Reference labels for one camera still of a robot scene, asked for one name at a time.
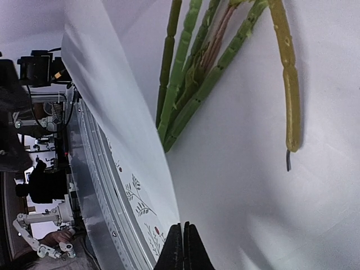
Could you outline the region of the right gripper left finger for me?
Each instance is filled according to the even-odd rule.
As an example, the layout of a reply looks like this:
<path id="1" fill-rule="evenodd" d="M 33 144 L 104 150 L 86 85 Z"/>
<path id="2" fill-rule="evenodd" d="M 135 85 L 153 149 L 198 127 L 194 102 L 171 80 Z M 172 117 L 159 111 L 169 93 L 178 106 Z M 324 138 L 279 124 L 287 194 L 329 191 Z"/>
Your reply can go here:
<path id="1" fill-rule="evenodd" d="M 154 270 L 183 269 L 183 240 L 181 224 L 170 227 L 165 244 L 160 253 Z"/>

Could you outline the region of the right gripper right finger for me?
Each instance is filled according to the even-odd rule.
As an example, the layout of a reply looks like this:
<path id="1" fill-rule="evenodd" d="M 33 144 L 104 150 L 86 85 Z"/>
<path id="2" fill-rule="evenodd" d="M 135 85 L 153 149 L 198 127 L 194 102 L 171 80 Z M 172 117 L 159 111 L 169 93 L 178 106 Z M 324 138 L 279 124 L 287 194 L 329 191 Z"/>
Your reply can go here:
<path id="1" fill-rule="evenodd" d="M 215 270 L 196 226 L 190 222 L 184 224 L 183 267 L 185 270 Z"/>

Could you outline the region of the white wrapping paper sheet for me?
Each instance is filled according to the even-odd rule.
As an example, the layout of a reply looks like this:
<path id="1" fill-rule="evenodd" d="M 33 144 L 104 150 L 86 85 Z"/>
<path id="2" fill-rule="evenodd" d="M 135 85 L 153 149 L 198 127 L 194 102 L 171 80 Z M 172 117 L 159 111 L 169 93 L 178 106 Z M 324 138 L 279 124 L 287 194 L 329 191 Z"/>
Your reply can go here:
<path id="1" fill-rule="evenodd" d="M 359 268 L 359 2 L 285 1 L 302 143 L 286 169 L 270 11 L 168 153 L 154 124 L 170 1 L 66 1 L 62 57 L 123 176 L 216 269 Z"/>

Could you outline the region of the bouquet of fake flowers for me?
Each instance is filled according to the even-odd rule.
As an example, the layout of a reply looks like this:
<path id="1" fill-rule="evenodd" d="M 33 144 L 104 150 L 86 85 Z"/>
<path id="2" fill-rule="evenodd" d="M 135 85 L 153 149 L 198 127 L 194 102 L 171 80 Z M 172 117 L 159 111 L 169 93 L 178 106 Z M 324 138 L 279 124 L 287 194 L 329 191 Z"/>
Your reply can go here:
<path id="1" fill-rule="evenodd" d="M 286 101 L 286 169 L 291 169 L 290 155 L 300 149 L 302 140 L 300 89 L 293 39 L 282 1 L 254 1 L 247 17 L 240 25 L 227 48 L 219 53 L 223 37 L 234 11 L 242 1 L 229 1 L 211 38 L 208 30 L 217 12 L 219 1 L 210 1 L 194 41 L 192 32 L 201 8 L 201 1 L 191 1 L 183 31 L 173 56 L 174 35 L 181 7 L 172 2 L 168 33 L 164 44 L 161 67 L 156 127 L 161 144 L 168 152 L 182 133 L 194 113 L 210 95 L 226 68 L 228 68 L 263 11 L 268 8 L 279 47 L 283 67 Z"/>

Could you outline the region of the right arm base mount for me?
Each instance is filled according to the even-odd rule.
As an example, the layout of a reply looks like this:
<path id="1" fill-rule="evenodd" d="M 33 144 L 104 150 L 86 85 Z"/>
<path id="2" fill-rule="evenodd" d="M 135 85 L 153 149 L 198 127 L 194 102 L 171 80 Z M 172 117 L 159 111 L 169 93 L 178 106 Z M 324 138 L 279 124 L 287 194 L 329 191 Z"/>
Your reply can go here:
<path id="1" fill-rule="evenodd" d="M 53 56 L 61 47 L 51 50 L 32 50 L 30 56 L 17 60 L 20 66 L 20 84 L 32 88 L 49 87 L 52 84 L 68 85 L 72 79 L 61 56 Z"/>

